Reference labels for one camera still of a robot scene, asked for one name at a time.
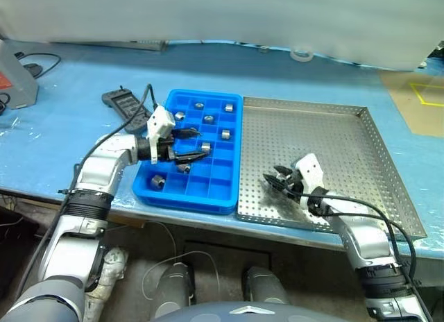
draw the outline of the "black cable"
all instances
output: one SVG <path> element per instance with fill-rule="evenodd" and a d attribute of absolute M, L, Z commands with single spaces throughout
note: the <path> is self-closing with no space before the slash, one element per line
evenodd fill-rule
<path fill-rule="evenodd" d="M 43 76 L 44 74 L 47 74 L 47 73 L 50 72 L 53 68 L 55 68 L 55 67 L 58 65 L 58 63 L 60 63 L 60 62 L 62 61 L 62 58 L 61 58 L 59 55 L 57 55 L 56 53 L 27 53 L 26 55 L 21 56 L 21 57 L 19 58 L 19 60 L 22 60 L 22 59 L 24 59 L 25 57 L 29 57 L 29 56 L 37 56 L 37 55 L 39 55 L 39 56 L 41 56 L 41 55 L 43 55 L 43 56 L 53 56 L 53 57 L 57 58 L 57 60 L 56 60 L 56 62 L 55 62 L 54 64 L 52 64 L 48 69 L 46 69 L 46 70 L 40 72 L 38 75 L 36 75 L 36 76 L 34 77 L 35 79 L 40 78 L 40 77 Z"/>
<path fill-rule="evenodd" d="M 2 100 L 0 97 L 0 115 L 6 110 L 6 105 L 11 100 L 11 95 L 5 92 L 1 92 L 0 96 L 6 96 L 6 100 Z"/>
<path fill-rule="evenodd" d="M 31 257 L 30 261 L 28 262 L 28 265 L 26 266 L 25 272 L 23 273 L 22 278 L 20 279 L 20 283 L 17 287 L 17 291 L 15 292 L 15 301 L 17 301 L 17 299 L 20 297 L 20 295 L 23 292 L 23 288 L 25 286 L 26 280 L 29 277 L 29 273 L 31 272 L 31 269 L 33 268 L 33 265 L 38 257 L 38 255 L 40 254 L 40 251 L 42 250 L 46 240 L 48 239 L 48 237 L 50 235 L 53 234 L 53 231 L 58 223 L 58 220 L 60 219 L 60 217 L 62 216 L 63 212 L 65 211 L 65 207 L 69 201 L 69 197 L 70 197 L 70 193 L 72 190 L 74 190 L 76 183 L 77 183 L 77 179 L 78 176 L 83 168 L 83 165 L 85 164 L 86 160 L 90 157 L 91 154 L 93 154 L 93 152 L 95 150 L 97 150 L 98 147 L 100 147 L 100 145 L 102 145 L 104 142 L 106 142 L 108 139 L 110 139 L 113 135 L 115 135 L 116 133 L 118 133 L 121 129 L 125 128 L 129 123 L 131 123 L 131 121 L 136 117 L 137 113 L 140 111 L 140 109 L 142 108 L 142 106 L 144 105 L 144 102 L 146 100 L 146 96 L 148 95 L 148 91 L 151 91 L 151 96 L 153 96 L 153 86 L 151 86 L 151 84 L 147 84 L 145 87 L 145 91 L 144 91 L 144 95 L 142 96 L 142 101 L 140 101 L 139 107 L 137 107 L 137 110 L 133 113 L 133 115 L 126 120 L 122 125 L 120 125 L 118 128 L 114 129 L 111 133 L 108 133 L 104 138 L 102 138 L 100 140 L 100 142 L 98 142 L 97 144 L 95 144 L 85 155 L 85 157 L 83 157 L 82 161 L 80 162 L 80 164 L 78 166 L 76 166 L 76 170 L 74 172 L 74 177 L 71 181 L 71 184 L 69 186 L 69 191 L 66 194 L 62 205 L 60 206 L 59 212 L 56 214 L 56 216 L 54 217 L 53 221 L 51 222 L 51 225 L 48 227 L 48 229 L 46 230 L 45 234 L 43 235 L 43 238 L 40 240 L 39 245 L 37 246 L 37 248 L 34 251 L 33 256 Z"/>
<path fill-rule="evenodd" d="M 378 215 L 380 215 L 381 217 L 378 216 L 373 216 L 372 214 L 356 214 L 356 217 L 368 217 L 368 218 L 375 218 L 375 219 L 379 219 L 382 220 L 387 227 L 387 230 L 389 231 L 389 235 L 390 235 L 390 240 L 393 246 L 393 253 L 395 255 L 395 259 L 398 262 L 398 264 L 400 265 L 400 270 L 402 272 L 402 275 L 405 277 L 406 281 L 410 284 L 410 287 L 413 291 L 413 293 L 415 294 L 416 298 L 418 299 L 418 302 L 422 308 L 422 311 L 424 312 L 425 317 L 427 318 L 427 320 L 429 322 L 433 322 L 433 318 L 429 313 L 429 310 L 427 309 L 427 306 L 425 305 L 424 301 L 421 298 L 421 295 L 419 294 L 418 290 L 416 289 L 415 284 L 413 283 L 413 276 L 411 277 L 405 270 L 404 267 L 401 263 L 401 257 L 400 257 L 400 253 L 398 250 L 398 246 L 396 244 L 396 238 L 395 238 L 395 233 L 393 232 L 393 228 L 391 227 L 391 223 L 394 223 L 394 221 L 390 220 L 389 218 L 387 218 L 387 216 L 376 206 L 374 206 L 373 204 L 369 203 L 369 202 L 365 202 L 365 201 L 361 201 L 360 199 L 355 199 L 355 198 L 351 198 L 351 197 L 345 197 L 345 196 L 335 196 L 335 195 L 316 195 L 316 194 L 303 194 L 300 192 L 293 192 L 291 191 L 289 188 L 287 188 L 287 192 L 294 195 L 294 196 L 301 196 L 301 197 L 312 197 L 312 198 L 328 198 L 328 199 L 337 199 L 340 201 L 347 201 L 347 202 L 352 202 L 352 203 L 357 203 L 357 204 L 361 204 L 361 205 L 365 205 L 366 207 L 369 207 L 370 209 L 376 211 L 376 213 L 378 213 Z M 351 216 L 351 214 L 342 214 L 343 216 Z M 395 226 L 396 228 L 400 229 L 400 225 L 396 224 Z M 407 238 L 407 233 L 402 230 L 401 233 Z M 412 251 L 415 250 L 413 243 L 411 243 L 411 240 L 407 240 L 407 243 L 409 245 L 409 248 L 412 249 Z M 416 252 L 412 255 L 412 257 L 414 257 L 414 268 L 410 268 L 410 273 L 412 273 L 413 271 L 413 275 L 415 273 L 416 270 Z"/>

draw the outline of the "blue table surface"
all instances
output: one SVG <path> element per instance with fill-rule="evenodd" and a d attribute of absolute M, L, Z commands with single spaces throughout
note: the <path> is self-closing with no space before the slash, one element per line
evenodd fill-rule
<path fill-rule="evenodd" d="M 415 241 L 419 256 L 444 258 L 444 139 L 410 132 L 377 71 L 315 57 L 310 63 L 284 51 L 259 53 L 230 44 L 171 45 L 165 52 L 8 41 L 16 51 L 51 52 L 62 62 L 38 79 L 37 103 L 0 116 L 0 188 L 62 199 L 73 165 L 97 138 L 121 121 L 101 101 L 120 85 L 140 97 L 147 82 L 159 102 L 175 88 L 237 93 L 242 96 L 367 106 L 415 205 L 428 238 Z M 47 67 L 51 58 L 25 61 Z M 443 75 L 429 60 L 425 73 Z M 313 246 L 340 248 L 337 235 L 247 223 L 229 216 L 168 210 L 140 203 L 131 189 L 138 166 L 123 175 L 113 209 L 130 217 L 218 228 Z M 400 244 L 407 253 L 407 245 Z"/>

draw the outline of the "stainless steel tray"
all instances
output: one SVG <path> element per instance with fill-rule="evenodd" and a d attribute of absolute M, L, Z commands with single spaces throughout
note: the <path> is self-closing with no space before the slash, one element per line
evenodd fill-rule
<path fill-rule="evenodd" d="M 244 98 L 242 129 L 240 220 L 332 232 L 262 177 L 315 153 L 328 189 L 375 204 L 414 239 L 427 236 L 367 108 Z"/>

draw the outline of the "cardboard sheet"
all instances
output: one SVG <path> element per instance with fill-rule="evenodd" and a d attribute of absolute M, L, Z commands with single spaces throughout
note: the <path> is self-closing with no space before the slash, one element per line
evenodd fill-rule
<path fill-rule="evenodd" d="M 411 132 L 444 137 L 444 78 L 408 72 L 379 75 Z"/>

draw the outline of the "gray device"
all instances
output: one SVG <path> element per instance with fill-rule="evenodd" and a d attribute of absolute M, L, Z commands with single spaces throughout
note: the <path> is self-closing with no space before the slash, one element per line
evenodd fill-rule
<path fill-rule="evenodd" d="M 107 92 L 102 94 L 102 101 L 108 107 L 114 108 L 119 116 L 126 121 L 139 107 L 140 101 L 127 88 Z M 136 117 L 125 127 L 127 133 L 141 135 L 146 131 L 146 122 L 151 116 L 151 112 L 142 107 Z"/>
<path fill-rule="evenodd" d="M 0 40 L 0 94 L 7 94 L 10 109 L 20 109 L 35 104 L 38 84 L 6 43 Z"/>

